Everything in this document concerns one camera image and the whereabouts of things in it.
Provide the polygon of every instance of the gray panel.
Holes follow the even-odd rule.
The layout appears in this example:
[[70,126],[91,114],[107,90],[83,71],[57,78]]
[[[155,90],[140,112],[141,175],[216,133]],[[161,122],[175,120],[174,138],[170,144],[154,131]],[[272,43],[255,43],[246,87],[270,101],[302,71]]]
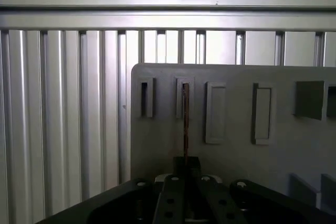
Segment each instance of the gray panel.
[[286,32],[285,66],[314,66],[315,33]]
[[87,152],[89,197],[104,190],[102,32],[87,32]]
[[155,30],[148,30],[144,32],[144,62],[157,63],[156,46],[157,37]]
[[32,222],[26,39],[24,31],[9,31],[10,141],[15,154],[12,156],[12,174],[16,223]]
[[[190,155],[198,155],[203,172],[217,174],[224,184],[248,178],[283,194],[288,192],[289,173],[298,174],[315,188],[320,186],[322,170],[333,175],[334,122],[293,116],[295,81],[322,79],[334,83],[333,68],[148,64],[133,69],[135,79],[148,76],[156,79],[155,103],[160,109],[156,110],[153,120],[132,116],[132,177],[150,179],[158,173],[169,173],[171,158],[182,154],[182,120],[177,120],[175,113],[174,78],[179,76],[195,77],[188,151]],[[226,83],[225,141],[221,145],[204,141],[206,82]],[[267,146],[257,146],[250,141],[254,83],[260,89],[272,88],[270,131],[267,143],[261,143],[269,144]],[[132,106],[139,100],[134,95],[138,94],[132,93]]]
[[274,31],[247,31],[245,33],[245,64],[270,65],[275,64]]
[[225,83],[208,82],[205,142],[219,144],[225,135]]
[[0,223],[9,223],[9,208],[8,208],[8,186],[10,180],[7,180],[7,155],[6,155],[6,117],[5,117],[5,92],[4,92],[4,81],[7,79],[4,76],[5,64],[4,56],[2,51],[4,50],[4,45],[2,44],[2,34],[0,31]]
[[44,174],[44,127],[42,74],[44,61],[40,53],[40,32],[27,32],[28,93],[29,93],[29,129],[32,155],[31,198],[33,223],[45,218],[45,174]]
[[179,31],[166,31],[166,63],[178,63],[179,61]]
[[183,62],[188,64],[196,63],[196,31],[187,30],[183,32]]
[[324,67],[336,67],[336,33],[325,33]]
[[207,31],[206,63],[235,64],[235,62],[236,62],[236,32]]
[[67,90],[67,154],[69,160],[69,206],[81,202],[80,55],[79,34],[65,32]]
[[118,171],[118,33],[104,32],[105,190],[119,183]]
[[51,214],[68,207],[64,32],[49,31],[46,55],[47,140]]
[[321,208],[321,192],[313,188],[296,174],[289,177],[289,197],[309,206]]

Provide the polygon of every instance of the vertical ridge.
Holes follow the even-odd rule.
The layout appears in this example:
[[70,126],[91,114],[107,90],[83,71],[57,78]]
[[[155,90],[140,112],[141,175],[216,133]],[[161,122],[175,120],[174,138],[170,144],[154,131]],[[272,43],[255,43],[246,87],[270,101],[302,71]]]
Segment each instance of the vertical ridge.
[[40,67],[41,67],[41,110],[42,110],[42,138],[43,138],[43,180],[44,180],[44,212],[45,217],[51,216],[51,187],[50,187],[50,162],[48,156],[48,142],[47,142],[47,75],[46,75],[46,57],[47,57],[47,32],[41,31],[40,38]]
[[55,214],[68,207],[64,32],[49,31],[47,38],[47,138],[50,160],[51,214]]
[[183,63],[184,61],[184,31],[178,31],[178,43],[179,43],[179,53],[177,63]]
[[29,160],[29,127],[27,97],[27,48],[26,33],[9,31],[9,64],[11,89],[11,142],[13,159],[13,183],[15,221],[31,223],[31,183]]
[[8,34],[0,31],[0,222],[4,224],[12,223],[12,180],[10,174],[10,149],[7,144],[8,136],[8,108],[6,95],[9,94],[7,89],[8,65],[6,56],[8,55]]
[[65,31],[68,206],[81,202],[81,69],[78,31]]
[[166,31],[164,30],[157,31],[156,63],[166,63]]
[[278,31],[275,35],[275,66],[285,65],[285,33]]
[[236,65],[245,65],[245,32],[236,34]]
[[[106,103],[105,103],[105,33],[103,31],[99,31],[100,33],[100,43],[99,43],[99,57],[100,57],[100,110],[101,110],[101,125],[100,125],[100,131],[101,131],[101,143],[100,143],[100,149],[101,149],[101,188],[102,192],[106,190],[106,163],[105,163],[105,156],[106,156],[106,124],[105,124],[105,111],[106,111]],[[142,37],[139,36],[139,43],[141,43]],[[139,48],[139,56],[142,56],[142,52]]]
[[126,33],[118,32],[118,150],[119,183],[127,181],[127,113],[126,113]]
[[81,71],[81,80],[80,80],[80,117],[81,117],[81,144],[80,144],[80,171],[81,171],[81,200],[86,200],[89,198],[89,154],[88,154],[88,49],[87,49],[87,33],[86,31],[80,32],[80,71]]
[[87,152],[89,197],[100,194],[104,187],[103,104],[102,104],[102,32],[87,31]]
[[104,43],[104,138],[105,190],[119,183],[118,164],[118,33],[105,31]]
[[32,176],[31,195],[33,222],[45,218],[45,193],[44,193],[44,129],[41,73],[40,32],[27,31],[27,59],[28,59],[28,106],[29,106],[29,138],[33,155],[30,156]]
[[324,36],[325,33],[315,33],[315,51],[314,51],[314,66],[324,66]]
[[126,31],[126,174],[125,179],[131,178],[131,76],[133,67],[140,62],[139,31]]
[[196,64],[205,63],[205,32],[197,31],[196,33]]

